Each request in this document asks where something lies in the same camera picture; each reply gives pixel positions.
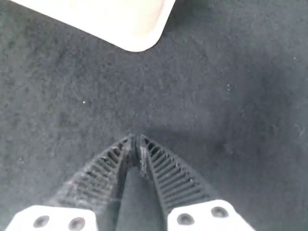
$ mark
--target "white plastic tray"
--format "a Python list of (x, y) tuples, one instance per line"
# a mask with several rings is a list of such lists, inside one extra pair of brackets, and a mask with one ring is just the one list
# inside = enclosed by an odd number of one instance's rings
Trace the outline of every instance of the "white plastic tray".
[(159, 40), (175, 0), (12, 0), (127, 51)]

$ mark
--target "white object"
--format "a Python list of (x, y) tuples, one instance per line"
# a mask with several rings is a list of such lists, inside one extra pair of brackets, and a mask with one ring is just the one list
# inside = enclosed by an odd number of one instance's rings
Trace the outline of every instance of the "white object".
[(98, 231), (90, 210), (34, 205), (17, 213), (6, 231)]
[(175, 0), (12, 0), (127, 51), (159, 40)]
[(254, 229), (223, 200), (178, 207), (167, 219), (168, 231), (253, 231)]

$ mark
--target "screw hole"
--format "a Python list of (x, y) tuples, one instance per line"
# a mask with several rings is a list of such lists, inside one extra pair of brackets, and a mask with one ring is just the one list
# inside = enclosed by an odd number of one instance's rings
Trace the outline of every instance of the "screw hole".
[(49, 216), (41, 216), (34, 221), (33, 227), (42, 228), (45, 225), (47, 225), (48, 221), (49, 221)]
[(212, 208), (211, 212), (212, 215), (216, 218), (226, 218), (229, 216), (227, 210), (222, 207), (214, 207)]
[(192, 225), (194, 224), (193, 217), (187, 213), (182, 213), (178, 216), (179, 225)]
[(70, 231), (80, 231), (85, 227), (85, 220), (84, 218), (74, 218), (68, 225)]

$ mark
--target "dark gray carpet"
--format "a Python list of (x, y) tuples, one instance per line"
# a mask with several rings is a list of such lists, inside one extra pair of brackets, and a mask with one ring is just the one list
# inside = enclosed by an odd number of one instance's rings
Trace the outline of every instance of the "dark gray carpet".
[(257, 230), (308, 229), (307, 0), (178, 0), (129, 53), (0, 2), (0, 226), (144, 133)]

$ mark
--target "ribbed gripper pad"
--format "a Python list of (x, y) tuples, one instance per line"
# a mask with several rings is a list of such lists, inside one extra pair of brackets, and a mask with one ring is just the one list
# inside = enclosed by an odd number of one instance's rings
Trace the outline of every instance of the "ribbed gripper pad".
[(141, 170), (153, 178), (165, 218), (172, 209), (218, 199), (216, 191), (170, 150), (141, 136)]
[(87, 163), (47, 204), (102, 213), (111, 200), (121, 200), (115, 196), (125, 182), (130, 152), (131, 137), (125, 137)]

